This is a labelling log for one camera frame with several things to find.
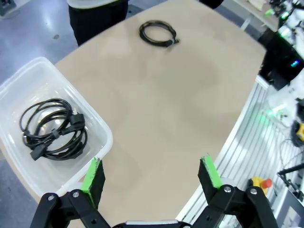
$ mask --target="wire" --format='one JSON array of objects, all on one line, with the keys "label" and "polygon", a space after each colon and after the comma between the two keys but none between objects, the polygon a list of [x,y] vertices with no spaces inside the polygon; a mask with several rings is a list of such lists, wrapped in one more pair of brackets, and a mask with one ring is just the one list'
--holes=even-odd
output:
[{"label": "wire", "polygon": [[[22,120],[25,114],[35,107],[37,108],[29,117],[26,126],[23,128]],[[54,107],[58,107],[60,109],[47,114],[41,121],[39,121],[34,133],[30,133],[29,125],[33,121],[33,118],[41,112],[49,113],[48,109]],[[53,129],[50,133],[41,135],[40,131],[42,128],[53,120],[63,120],[63,122],[57,129]],[[84,115],[77,113],[74,114],[69,102],[60,98],[52,98],[29,107],[21,115],[19,126],[23,132],[23,143],[32,150],[30,155],[34,160],[37,160],[42,156],[57,161],[76,158],[82,154],[87,143]],[[74,134],[65,145],[55,150],[48,150],[48,147],[54,142],[54,140],[69,133]]]},{"label": "wire", "polygon": [[282,164],[283,169],[285,168],[285,165],[283,163],[283,157],[282,157],[282,145],[286,141],[291,141],[291,139],[284,139],[283,141],[281,141],[281,143],[279,145],[280,160],[281,160],[281,164]]},{"label": "wire", "polygon": [[[151,39],[145,33],[146,27],[150,27],[150,26],[160,27],[160,28],[163,28],[163,29],[169,31],[172,34],[172,38],[167,41],[157,41],[157,40]],[[144,40],[148,44],[158,46],[158,47],[165,47],[165,48],[167,48],[173,44],[177,44],[180,41],[179,39],[176,39],[176,31],[172,28],[172,26],[161,20],[149,20],[149,21],[143,23],[139,28],[139,36],[142,38],[142,40]]]}]

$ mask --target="plastic container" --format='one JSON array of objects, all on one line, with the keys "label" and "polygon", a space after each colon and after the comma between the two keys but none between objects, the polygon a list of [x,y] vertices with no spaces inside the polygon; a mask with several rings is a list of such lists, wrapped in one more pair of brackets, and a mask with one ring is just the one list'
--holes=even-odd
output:
[{"label": "plastic container", "polygon": [[[57,97],[85,115],[87,145],[76,159],[53,161],[42,157],[34,161],[29,154],[31,150],[22,142],[20,116],[31,105]],[[64,195],[86,174],[90,161],[94,157],[103,158],[113,144],[112,132],[104,120],[42,57],[23,66],[0,86],[0,137],[18,171],[38,196],[46,192]]]}]

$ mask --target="black cable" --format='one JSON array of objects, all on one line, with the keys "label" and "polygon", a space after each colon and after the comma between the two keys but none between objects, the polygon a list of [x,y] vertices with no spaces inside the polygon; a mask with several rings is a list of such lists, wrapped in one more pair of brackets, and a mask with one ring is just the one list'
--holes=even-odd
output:
[{"label": "black cable", "polygon": [[[25,114],[35,107],[37,108],[29,117],[25,128],[23,128],[22,120]],[[47,109],[54,107],[58,107],[60,110],[46,115],[37,124],[34,132],[31,133],[29,131],[29,125],[34,116],[40,112],[45,112]],[[53,129],[50,133],[41,135],[40,131],[43,126],[53,120],[63,120],[63,122],[57,129]],[[87,132],[85,130],[84,115],[80,113],[74,114],[72,106],[69,104],[69,102],[60,98],[52,98],[29,107],[21,115],[19,126],[23,132],[23,143],[32,150],[30,154],[34,160],[37,160],[42,156],[57,161],[73,159],[82,154],[83,149],[87,143]],[[65,145],[56,150],[48,150],[48,146],[51,145],[54,140],[62,135],[69,133],[74,134]]]},{"label": "black cable", "polygon": [[[160,27],[160,28],[163,28],[163,29],[169,31],[172,34],[172,38],[167,41],[157,41],[157,40],[151,39],[145,33],[146,27],[149,27],[149,26]],[[149,20],[149,21],[143,23],[139,28],[139,36],[148,44],[158,46],[158,47],[165,47],[165,48],[167,48],[173,44],[177,44],[180,41],[179,39],[176,39],[176,31],[172,28],[172,26],[161,20]]]}]

